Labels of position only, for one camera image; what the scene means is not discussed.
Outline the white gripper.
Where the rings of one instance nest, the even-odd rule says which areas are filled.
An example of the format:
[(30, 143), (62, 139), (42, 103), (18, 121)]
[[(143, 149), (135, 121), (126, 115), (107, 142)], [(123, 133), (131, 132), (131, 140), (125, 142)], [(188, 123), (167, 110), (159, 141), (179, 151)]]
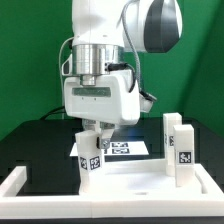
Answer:
[(110, 147), (114, 124), (134, 125), (140, 117), (138, 84), (129, 91), (131, 84), (130, 70), (113, 71), (109, 75), (98, 76), (95, 86), (82, 86), (78, 77), (65, 80), (67, 114), (82, 118), (84, 131), (99, 133), (101, 149)]

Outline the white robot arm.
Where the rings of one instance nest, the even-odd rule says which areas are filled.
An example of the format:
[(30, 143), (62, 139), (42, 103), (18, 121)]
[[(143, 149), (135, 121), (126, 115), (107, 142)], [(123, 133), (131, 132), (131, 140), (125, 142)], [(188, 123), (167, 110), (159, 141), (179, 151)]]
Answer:
[(140, 61), (123, 54), (165, 53), (182, 34), (177, 0), (73, 0), (72, 53), (66, 61), (64, 102), (108, 148), (117, 125), (134, 125), (156, 98), (147, 93)]

